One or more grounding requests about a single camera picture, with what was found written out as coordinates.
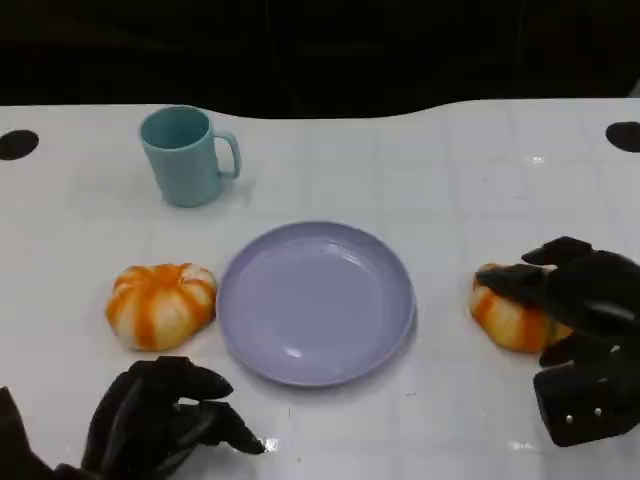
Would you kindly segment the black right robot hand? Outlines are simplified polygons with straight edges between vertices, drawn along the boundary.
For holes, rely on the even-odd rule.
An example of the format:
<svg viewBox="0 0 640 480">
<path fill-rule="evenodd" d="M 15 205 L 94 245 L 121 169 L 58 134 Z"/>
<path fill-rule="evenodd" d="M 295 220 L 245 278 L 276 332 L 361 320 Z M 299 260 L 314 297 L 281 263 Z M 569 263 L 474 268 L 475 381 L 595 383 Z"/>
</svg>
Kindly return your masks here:
<svg viewBox="0 0 640 480">
<path fill-rule="evenodd" d="M 518 264 L 475 274 L 479 284 L 572 330 L 544 349 L 543 369 L 569 364 L 639 373 L 639 264 L 563 236 Z"/>
</svg>

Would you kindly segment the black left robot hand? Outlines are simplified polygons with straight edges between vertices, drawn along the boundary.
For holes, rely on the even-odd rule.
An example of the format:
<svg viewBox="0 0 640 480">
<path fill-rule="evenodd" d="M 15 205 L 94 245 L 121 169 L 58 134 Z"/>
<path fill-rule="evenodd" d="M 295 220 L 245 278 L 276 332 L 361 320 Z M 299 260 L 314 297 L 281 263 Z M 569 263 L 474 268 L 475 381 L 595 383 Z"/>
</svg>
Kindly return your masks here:
<svg viewBox="0 0 640 480">
<path fill-rule="evenodd" d="M 201 445 L 264 453 L 224 401 L 232 392 L 224 377 L 187 357 L 135 362 L 98 404 L 81 468 L 102 479 L 166 479 Z"/>
</svg>

